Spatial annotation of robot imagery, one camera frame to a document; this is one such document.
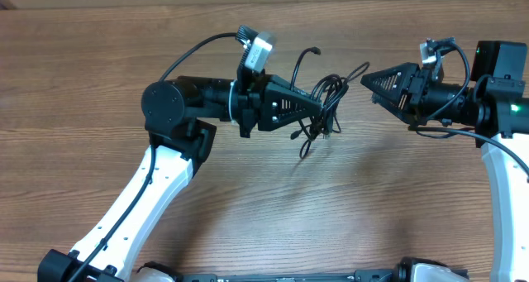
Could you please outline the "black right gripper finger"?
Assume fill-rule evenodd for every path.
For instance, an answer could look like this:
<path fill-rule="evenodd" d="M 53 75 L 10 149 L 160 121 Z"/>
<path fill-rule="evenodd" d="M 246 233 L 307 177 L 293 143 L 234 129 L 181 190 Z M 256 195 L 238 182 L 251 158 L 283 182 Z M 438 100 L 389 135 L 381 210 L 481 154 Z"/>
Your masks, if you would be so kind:
<path fill-rule="evenodd" d="M 372 92 L 373 103 L 391 108 L 406 108 L 410 98 L 408 88 L 418 71 L 418 64 L 404 63 L 363 75 L 360 83 Z"/>
<path fill-rule="evenodd" d="M 377 93 L 372 94 L 371 100 L 373 103 L 380 105 L 382 108 L 386 109 L 388 112 L 393 114 L 400 121 L 408 125 L 412 125 L 414 123 L 414 119 L 411 114 L 404 112 L 401 108 L 398 107 L 397 104 L 391 103 L 389 100 L 383 98 Z"/>

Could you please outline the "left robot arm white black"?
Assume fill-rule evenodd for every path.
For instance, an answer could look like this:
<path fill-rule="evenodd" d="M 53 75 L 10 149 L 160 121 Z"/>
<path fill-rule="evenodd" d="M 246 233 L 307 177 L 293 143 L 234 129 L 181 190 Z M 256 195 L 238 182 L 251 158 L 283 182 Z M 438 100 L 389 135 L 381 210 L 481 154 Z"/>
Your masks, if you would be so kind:
<path fill-rule="evenodd" d="M 215 118 L 240 135 L 317 117 L 322 102 L 277 75 L 240 80 L 179 76 L 149 85 L 141 97 L 150 145 L 130 182 L 98 224 L 69 253 L 49 251 L 39 281 L 126 281 L 165 209 L 191 182 L 212 149 Z"/>

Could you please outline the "black cable silver plug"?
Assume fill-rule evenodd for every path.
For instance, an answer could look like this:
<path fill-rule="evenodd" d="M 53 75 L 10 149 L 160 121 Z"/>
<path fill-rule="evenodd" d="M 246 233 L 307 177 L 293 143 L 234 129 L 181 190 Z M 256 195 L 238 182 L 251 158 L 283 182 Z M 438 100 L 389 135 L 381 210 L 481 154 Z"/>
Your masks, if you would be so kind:
<path fill-rule="evenodd" d="M 366 61 L 353 69 L 347 76 L 330 74 L 316 84 L 309 98 L 321 103 L 322 111 L 315 117 L 309 117 L 310 123 L 307 125 L 303 121 L 299 121 L 298 124 L 301 129 L 291 135 L 291 138 L 295 139 L 303 132 L 307 137 L 299 151 L 300 159 L 303 160 L 308 156 L 312 143 L 320 135 L 329 136 L 332 133 L 341 133 L 341 126 L 336 116 L 338 105 L 346 95 L 349 83 L 360 77 L 369 67 L 370 62 Z"/>

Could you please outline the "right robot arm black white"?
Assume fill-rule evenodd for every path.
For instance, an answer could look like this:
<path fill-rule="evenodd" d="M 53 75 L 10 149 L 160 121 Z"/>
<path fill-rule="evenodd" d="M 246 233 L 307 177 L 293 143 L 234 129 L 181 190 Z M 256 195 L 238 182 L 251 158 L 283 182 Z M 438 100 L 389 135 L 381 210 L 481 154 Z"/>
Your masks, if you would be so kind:
<path fill-rule="evenodd" d="M 366 74 L 372 100 L 433 139 L 468 136 L 481 151 L 493 212 L 492 281 L 528 279 L 528 99 L 521 42 L 479 41 L 474 60 L 462 59 L 461 85 L 443 81 L 445 55 L 462 49 L 455 38 L 428 39 L 422 63 Z"/>

